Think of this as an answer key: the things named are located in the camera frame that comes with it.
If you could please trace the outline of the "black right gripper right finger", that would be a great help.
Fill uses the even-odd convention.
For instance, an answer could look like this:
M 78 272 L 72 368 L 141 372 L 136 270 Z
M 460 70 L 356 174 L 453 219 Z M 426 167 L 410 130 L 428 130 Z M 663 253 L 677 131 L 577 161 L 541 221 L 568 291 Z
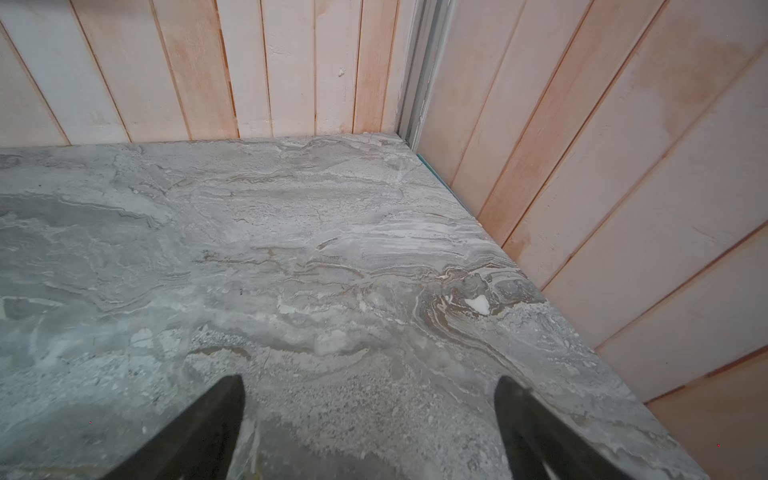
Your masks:
M 509 376 L 494 390 L 496 420 L 514 479 L 628 479 Z

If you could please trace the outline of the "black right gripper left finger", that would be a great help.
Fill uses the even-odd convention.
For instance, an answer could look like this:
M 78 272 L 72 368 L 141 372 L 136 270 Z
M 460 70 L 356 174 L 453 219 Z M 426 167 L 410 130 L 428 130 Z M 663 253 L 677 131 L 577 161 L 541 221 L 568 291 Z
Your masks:
M 222 377 L 106 479 L 225 479 L 245 408 L 240 375 Z

